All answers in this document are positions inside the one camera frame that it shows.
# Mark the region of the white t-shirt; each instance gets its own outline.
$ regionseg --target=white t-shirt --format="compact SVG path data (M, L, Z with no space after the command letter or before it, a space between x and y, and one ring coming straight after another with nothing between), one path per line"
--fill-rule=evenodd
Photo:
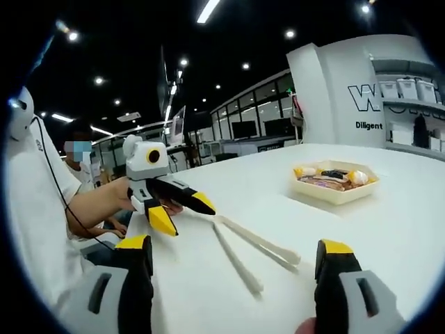
M38 123L43 132L40 137ZM93 264L67 237L65 206L43 150L67 203L81 186L59 157L41 119L22 141L9 139L6 169L10 231L22 268L40 298L58 314L70 290Z
M87 191L92 191L95 188L95 185L92 183L92 175L91 170L88 166L86 166L83 162L80 163L81 170L75 170L71 168L69 164L65 162L65 165L68 167L68 170L73 174L75 178L78 179L81 183L81 187L79 188L79 193L86 193ZM104 228L104 222L97 224L96 228ZM80 238L71 232L68 232L68 237L70 239L77 240L85 240L84 238Z

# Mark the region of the display shelf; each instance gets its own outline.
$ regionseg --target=display shelf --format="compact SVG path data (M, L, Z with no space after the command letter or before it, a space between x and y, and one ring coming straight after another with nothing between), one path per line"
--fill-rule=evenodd
M439 113L445 115L445 106L443 104L425 102L421 100L411 100L411 99L382 99L383 104L390 106L401 106L406 108L420 108L427 109L432 113Z
M444 78L433 63L393 58L371 58L371 62L376 74L413 74L436 80Z
M391 141L386 142L386 148L388 150L412 153L412 154L421 155L422 157L428 157L431 159L445 161L445 153L432 151L432 150L429 150L428 148L418 148L417 146L392 143Z

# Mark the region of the food tray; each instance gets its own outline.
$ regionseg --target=food tray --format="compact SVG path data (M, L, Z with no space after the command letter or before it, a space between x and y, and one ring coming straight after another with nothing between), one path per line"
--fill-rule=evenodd
M305 183L297 180L297 177L292 171L293 182L292 187L293 190L298 193L303 193L305 195L318 198L319 200L324 200L326 202L330 202L334 205L340 205L347 202L352 202L358 198L365 197L374 192L374 190L378 187L380 183L380 179L374 172L365 165L352 164L349 162L342 161L319 161L314 162L312 164L298 164L295 165L294 168L300 167L313 167L315 169L322 168L324 170L327 169L341 169L341 170L360 170L368 175L370 179L373 179L374 182L365 184L364 186L359 186L358 188L346 190L346 191L338 191L329 188L323 188L322 186L316 186L315 184Z

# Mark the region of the black cable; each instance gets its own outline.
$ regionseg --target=black cable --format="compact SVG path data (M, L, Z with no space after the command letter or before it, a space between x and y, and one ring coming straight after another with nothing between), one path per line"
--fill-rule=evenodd
M57 178L56 178L56 174L54 173L53 167L51 166L51 162L49 161L49 157L47 154L47 148L45 146L45 140L43 139L43 131L42 131L42 125L40 124L40 120L37 117L34 117L33 120L31 121L31 124L37 120L37 124L39 126L39 131L40 131L40 138L42 139L42 147L43 147L43 152L44 152L44 156L47 159L47 163L49 166L49 169L51 171L51 174L53 175L53 179L54 182L56 183L57 186L57 190L62 198L63 204L65 205L65 209L68 209L68 211L71 213L71 215L77 220L77 222L80 224L80 226L82 226L82 228L88 233L90 234L90 236L92 238L94 238L97 242L99 242L101 245L105 246L107 249L109 249L110 251L114 251L114 249L112 249L110 246L108 246L107 244L105 244L104 242L98 240L98 238L96 238L94 235L92 235L92 233L90 231L88 231L88 229L83 226L83 224L81 223L81 221L76 217L76 215L74 214L74 212L71 210L70 206L67 204L67 201L65 200L65 197L63 197L63 193L62 190L60 189L60 186L58 185L57 182Z

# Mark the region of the white tabletop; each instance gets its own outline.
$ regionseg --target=white tabletop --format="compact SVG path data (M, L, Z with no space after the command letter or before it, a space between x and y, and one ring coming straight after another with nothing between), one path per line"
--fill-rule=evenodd
M339 207L296 195L295 165L322 160L365 164L378 190ZM179 236L148 228L133 215L127 236L151 234L154 251L154 333L294 333L315 315L314 265L319 239L347 243L397 296L411 319L438 283L445 254L445 164L413 154L340 145L297 145L253 154L175 177L203 191L222 214L302 256L290 273L228 230L236 254L264 284L251 295L213 233L186 210L173 218Z

